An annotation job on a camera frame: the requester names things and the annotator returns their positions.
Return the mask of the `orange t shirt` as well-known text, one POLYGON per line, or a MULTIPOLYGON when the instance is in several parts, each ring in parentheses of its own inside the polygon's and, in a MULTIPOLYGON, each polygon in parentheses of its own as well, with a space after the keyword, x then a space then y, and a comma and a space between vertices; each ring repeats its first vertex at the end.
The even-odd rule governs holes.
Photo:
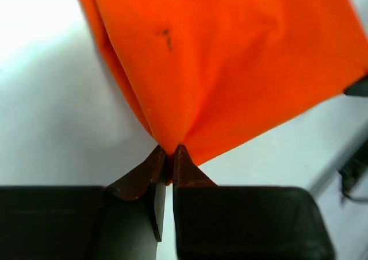
POLYGON ((79 0, 134 114, 200 165, 367 74, 350 0, 79 0))

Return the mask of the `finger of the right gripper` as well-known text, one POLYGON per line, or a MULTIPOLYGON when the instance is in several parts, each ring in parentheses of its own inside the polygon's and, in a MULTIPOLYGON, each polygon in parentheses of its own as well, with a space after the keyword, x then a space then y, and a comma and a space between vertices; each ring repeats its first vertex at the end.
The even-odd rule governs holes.
POLYGON ((364 76, 344 90, 344 95, 367 97, 368 96, 368 78, 364 76))

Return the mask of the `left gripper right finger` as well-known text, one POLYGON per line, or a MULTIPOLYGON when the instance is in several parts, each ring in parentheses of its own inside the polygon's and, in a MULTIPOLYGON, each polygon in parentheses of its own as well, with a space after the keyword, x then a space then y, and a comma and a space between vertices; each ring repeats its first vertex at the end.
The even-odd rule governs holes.
POLYGON ((298 187, 218 186, 175 150, 178 259, 335 259, 319 207, 298 187))

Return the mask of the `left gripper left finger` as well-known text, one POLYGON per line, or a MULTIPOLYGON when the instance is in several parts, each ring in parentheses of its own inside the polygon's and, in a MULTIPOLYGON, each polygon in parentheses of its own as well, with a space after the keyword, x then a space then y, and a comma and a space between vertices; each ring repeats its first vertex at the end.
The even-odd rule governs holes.
POLYGON ((108 186, 2 186, 2 259, 155 259, 166 153, 108 186))

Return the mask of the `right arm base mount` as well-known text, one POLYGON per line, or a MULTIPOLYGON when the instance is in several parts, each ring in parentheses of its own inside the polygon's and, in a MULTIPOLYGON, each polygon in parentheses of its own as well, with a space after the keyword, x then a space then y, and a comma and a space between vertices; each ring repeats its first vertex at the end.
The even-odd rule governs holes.
POLYGON ((367 174, 367 140, 365 140, 338 172, 341 176, 341 203, 349 200, 355 203, 367 204, 367 197, 352 196, 353 189, 367 174))

